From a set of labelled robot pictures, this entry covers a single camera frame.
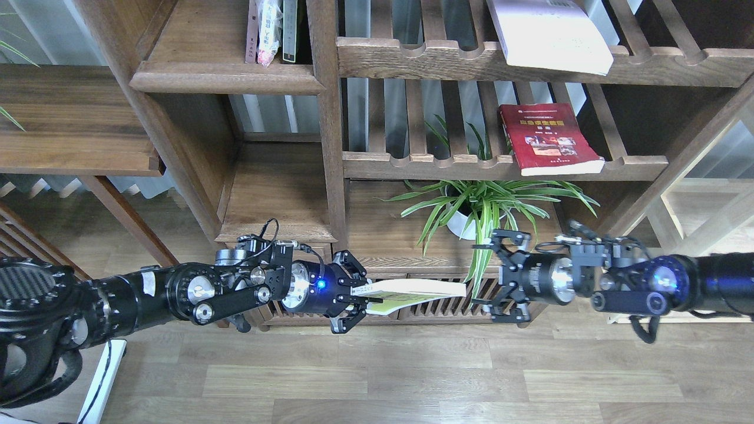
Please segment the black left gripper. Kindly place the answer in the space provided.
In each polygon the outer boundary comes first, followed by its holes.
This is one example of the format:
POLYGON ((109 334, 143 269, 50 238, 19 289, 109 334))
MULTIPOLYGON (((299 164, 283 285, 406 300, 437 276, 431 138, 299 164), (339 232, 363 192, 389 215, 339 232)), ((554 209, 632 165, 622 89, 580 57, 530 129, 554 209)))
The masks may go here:
POLYGON ((292 281, 281 303, 288 312, 316 313, 330 317, 333 334, 345 334, 365 316, 369 303, 384 300, 351 296, 351 287, 369 284, 367 271, 349 250, 335 252, 332 264, 326 264, 320 276, 320 263, 297 260, 292 264, 292 281), (348 306, 353 309, 345 317, 337 317, 348 306))

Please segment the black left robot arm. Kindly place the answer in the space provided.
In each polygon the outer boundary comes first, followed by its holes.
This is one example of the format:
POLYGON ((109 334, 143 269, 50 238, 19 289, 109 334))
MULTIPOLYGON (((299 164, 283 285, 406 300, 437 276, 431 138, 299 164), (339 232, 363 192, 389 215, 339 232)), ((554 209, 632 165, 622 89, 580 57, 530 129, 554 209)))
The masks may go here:
POLYGON ((170 320, 228 319, 247 332, 243 313, 281 301, 290 312, 328 317, 334 334, 348 332, 375 301, 356 295, 369 284, 366 270, 347 250, 331 264, 294 260, 296 250, 312 248, 246 234, 219 250, 213 265, 151 266, 89 281, 68 266, 2 258, 2 407, 64 391, 81 372, 81 349, 170 320))

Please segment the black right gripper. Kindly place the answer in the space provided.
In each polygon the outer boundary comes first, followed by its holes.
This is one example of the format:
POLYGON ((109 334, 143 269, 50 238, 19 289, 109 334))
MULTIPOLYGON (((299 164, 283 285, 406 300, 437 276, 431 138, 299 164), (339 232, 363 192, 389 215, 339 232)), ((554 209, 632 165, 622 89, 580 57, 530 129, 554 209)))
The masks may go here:
POLYGON ((530 241, 530 233, 495 229, 487 243, 501 260, 503 288, 492 300, 473 299, 473 304, 482 306, 496 324, 528 324, 530 302, 565 306, 576 298, 571 259, 559 253, 530 253, 530 241), (509 250, 506 241, 518 250, 509 250))

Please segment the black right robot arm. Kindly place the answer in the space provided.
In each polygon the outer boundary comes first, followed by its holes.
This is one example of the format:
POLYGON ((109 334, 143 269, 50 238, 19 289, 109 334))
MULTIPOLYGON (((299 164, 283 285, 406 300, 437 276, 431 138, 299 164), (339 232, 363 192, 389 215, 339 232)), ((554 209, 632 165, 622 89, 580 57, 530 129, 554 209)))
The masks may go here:
POLYGON ((501 290, 480 301, 493 322, 523 325, 531 320, 531 302, 565 306, 582 296, 596 311, 628 314, 639 338, 654 343, 660 317, 671 311, 703 319, 752 316, 752 253, 641 259, 634 255, 644 250, 638 239, 600 237, 575 220, 568 225, 569 234, 535 252, 526 250, 530 233, 509 229, 496 229, 480 244, 502 262, 501 290))

